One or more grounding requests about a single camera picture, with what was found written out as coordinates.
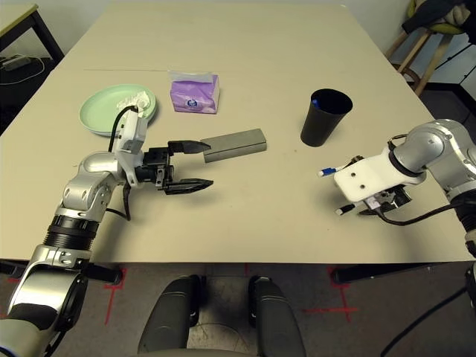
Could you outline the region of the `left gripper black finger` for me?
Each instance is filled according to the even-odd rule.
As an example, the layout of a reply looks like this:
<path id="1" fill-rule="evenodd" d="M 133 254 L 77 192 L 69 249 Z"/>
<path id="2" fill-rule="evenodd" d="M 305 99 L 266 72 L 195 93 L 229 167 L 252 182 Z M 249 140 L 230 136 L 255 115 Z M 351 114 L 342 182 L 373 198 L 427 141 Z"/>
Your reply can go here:
<path id="1" fill-rule="evenodd" d="M 164 186 L 164 192 L 167 195 L 178 195 L 193 193 L 199 190 L 204 190 L 213 184 L 212 180 L 202 178 L 186 178 L 180 181 L 168 182 Z"/>
<path id="2" fill-rule="evenodd" d="M 211 148 L 210 145 L 201 141 L 168 141 L 167 147 L 171 155 L 175 153 L 197 154 Z"/>

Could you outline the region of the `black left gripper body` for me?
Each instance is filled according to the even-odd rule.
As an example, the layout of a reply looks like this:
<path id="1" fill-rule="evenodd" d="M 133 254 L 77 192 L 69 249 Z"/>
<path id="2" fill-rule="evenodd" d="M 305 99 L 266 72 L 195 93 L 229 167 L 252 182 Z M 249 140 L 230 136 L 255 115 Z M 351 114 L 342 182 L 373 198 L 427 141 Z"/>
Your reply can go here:
<path id="1" fill-rule="evenodd" d="M 173 165 L 169 147 L 154 147 L 144 153 L 140 166 L 135 168 L 139 183 L 152 183 L 157 190 L 169 191 L 173 183 Z"/>

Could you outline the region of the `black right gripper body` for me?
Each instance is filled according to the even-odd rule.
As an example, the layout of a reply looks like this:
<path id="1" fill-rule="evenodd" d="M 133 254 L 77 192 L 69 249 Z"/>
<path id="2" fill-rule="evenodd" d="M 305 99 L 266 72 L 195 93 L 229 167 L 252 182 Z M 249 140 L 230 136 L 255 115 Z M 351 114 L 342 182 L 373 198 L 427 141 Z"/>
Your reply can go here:
<path id="1" fill-rule="evenodd" d="M 370 199 L 367 199 L 364 203 L 367 206 L 358 214 L 360 216 L 374 216 L 375 212 L 371 210 L 376 204 L 379 204 L 379 208 L 382 213 L 395 210 L 403 205 L 406 205 L 411 201 L 411 197 L 407 194 L 403 185 L 391 187 L 389 189 L 375 193 Z"/>

